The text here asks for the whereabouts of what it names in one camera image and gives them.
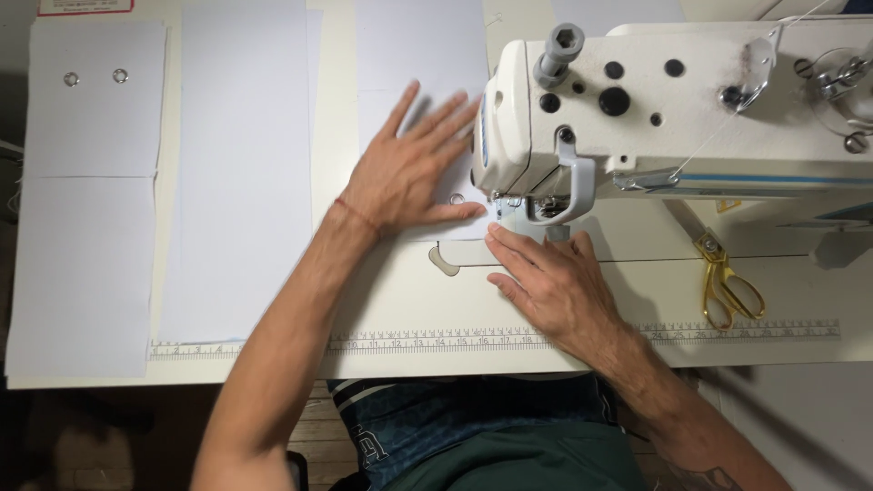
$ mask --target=person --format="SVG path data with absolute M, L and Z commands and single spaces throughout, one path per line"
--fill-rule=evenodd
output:
M 418 88 L 410 84 L 370 142 L 237 359 L 203 436 L 195 491 L 294 489 L 285 449 L 349 276 L 380 238 L 485 213 L 431 198 L 469 151 L 470 136 L 457 134 L 478 104 L 459 93 L 398 136 Z M 594 373 L 332 381 L 359 447 L 360 489 L 645 489 L 615 422 L 615 393 L 686 489 L 790 489 L 622 320 L 585 232 L 541 245 L 490 224 L 485 243 L 512 274 L 488 281 Z

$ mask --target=red string bracelet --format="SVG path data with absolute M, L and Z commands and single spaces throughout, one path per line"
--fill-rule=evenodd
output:
M 353 208 L 353 207 L 350 206 L 348 203 L 346 203 L 345 201 L 343 201 L 341 197 L 338 197 L 338 198 L 334 199 L 333 202 L 334 202 L 335 204 L 338 204 L 339 206 L 342 206 L 343 208 L 345 208 L 346 210 L 348 210 L 350 213 L 352 213 L 353 215 L 355 215 L 357 218 L 360 218 L 361 220 L 363 220 L 365 224 L 369 225 L 370 228 L 373 229 L 373 232 L 376 232 L 376 237 L 378 237 L 379 239 L 382 238 L 382 234 L 379 232 L 379 227 L 377 227 L 377 226 L 373 223 L 373 221 L 370 220 L 369 218 L 367 218 L 363 213 L 361 213 L 360 211 L 357 211 L 355 208 Z

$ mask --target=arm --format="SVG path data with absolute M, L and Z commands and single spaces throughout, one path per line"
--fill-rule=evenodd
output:
M 537 244 L 496 224 L 485 243 L 518 280 L 488 281 L 556 346 L 603 375 L 650 429 L 658 453 L 689 491 L 790 490 L 781 475 L 711 405 L 679 380 L 624 322 L 591 239 Z
M 381 235 L 485 211 L 477 203 L 434 204 L 432 199 L 442 174 L 470 146 L 469 136 L 454 135 L 478 105 L 456 113 L 466 101 L 459 94 L 398 137 L 417 92 L 414 82 L 251 333 L 212 412 L 192 489 L 292 489 L 285 448 L 352 272 Z

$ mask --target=hand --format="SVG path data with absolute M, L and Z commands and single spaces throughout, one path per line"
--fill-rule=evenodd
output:
M 558 348 L 594 370 L 610 368 L 634 332 L 618 314 L 588 234 L 540 245 L 497 224 L 488 231 L 488 249 L 518 282 L 502 273 L 488 281 Z
M 457 93 L 435 113 L 398 137 L 397 130 L 418 89 L 417 81 L 406 88 L 340 195 L 380 233 L 485 213 L 485 207 L 479 203 L 435 204 L 433 200 L 440 178 L 471 145 L 471 135 L 454 136 L 476 117 L 478 103 L 457 111 L 467 101 L 465 93 Z

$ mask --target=ruler tape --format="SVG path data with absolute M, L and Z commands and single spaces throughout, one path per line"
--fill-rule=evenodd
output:
M 733 344 L 746 342 L 823 342 L 840 340 L 839 319 L 784 319 L 738 321 L 725 332 L 705 321 L 632 324 L 661 346 Z M 184 344 L 152 341 L 149 361 L 198 361 L 236 359 L 243 344 Z M 410 329 L 332 333 L 327 356 L 396 353 L 445 353 L 555 349 L 532 327 L 475 329 Z

